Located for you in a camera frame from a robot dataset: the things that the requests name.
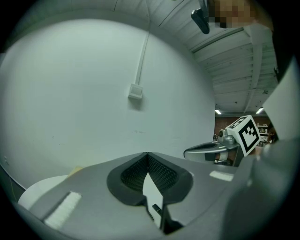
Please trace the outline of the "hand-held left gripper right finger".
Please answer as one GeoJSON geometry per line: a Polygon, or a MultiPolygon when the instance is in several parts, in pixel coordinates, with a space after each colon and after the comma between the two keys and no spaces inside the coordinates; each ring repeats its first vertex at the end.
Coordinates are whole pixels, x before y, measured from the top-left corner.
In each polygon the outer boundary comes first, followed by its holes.
{"type": "Polygon", "coordinates": [[[161,230],[170,234],[200,217],[223,194],[236,170],[148,152],[148,173],[163,197],[161,230]]]}

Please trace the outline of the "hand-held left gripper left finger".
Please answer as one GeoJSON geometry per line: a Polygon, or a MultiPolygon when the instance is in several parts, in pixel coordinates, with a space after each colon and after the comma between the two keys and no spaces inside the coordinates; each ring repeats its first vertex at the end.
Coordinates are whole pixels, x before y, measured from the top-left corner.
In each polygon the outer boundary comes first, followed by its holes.
{"type": "Polygon", "coordinates": [[[162,231],[151,218],[143,184],[147,153],[85,167],[42,195],[30,212],[45,222],[75,204],[58,231],[77,240],[156,240],[162,231]]]}

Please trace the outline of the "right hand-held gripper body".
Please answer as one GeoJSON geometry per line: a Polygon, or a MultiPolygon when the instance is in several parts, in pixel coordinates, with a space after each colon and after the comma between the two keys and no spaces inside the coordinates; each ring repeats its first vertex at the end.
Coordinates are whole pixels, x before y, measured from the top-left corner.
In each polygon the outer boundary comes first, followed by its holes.
{"type": "Polygon", "coordinates": [[[215,164],[238,167],[242,159],[248,156],[258,145],[261,137],[251,115],[238,118],[235,122],[220,130],[218,143],[221,144],[219,158],[215,164]]]}

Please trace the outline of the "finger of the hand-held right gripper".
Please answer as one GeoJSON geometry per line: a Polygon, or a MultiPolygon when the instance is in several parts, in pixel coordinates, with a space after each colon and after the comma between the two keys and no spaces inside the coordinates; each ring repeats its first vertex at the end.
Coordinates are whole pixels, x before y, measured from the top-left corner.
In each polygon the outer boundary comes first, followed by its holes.
{"type": "Polygon", "coordinates": [[[221,153],[228,149],[219,142],[207,142],[189,149],[183,153],[185,159],[195,162],[215,162],[221,153]]]}

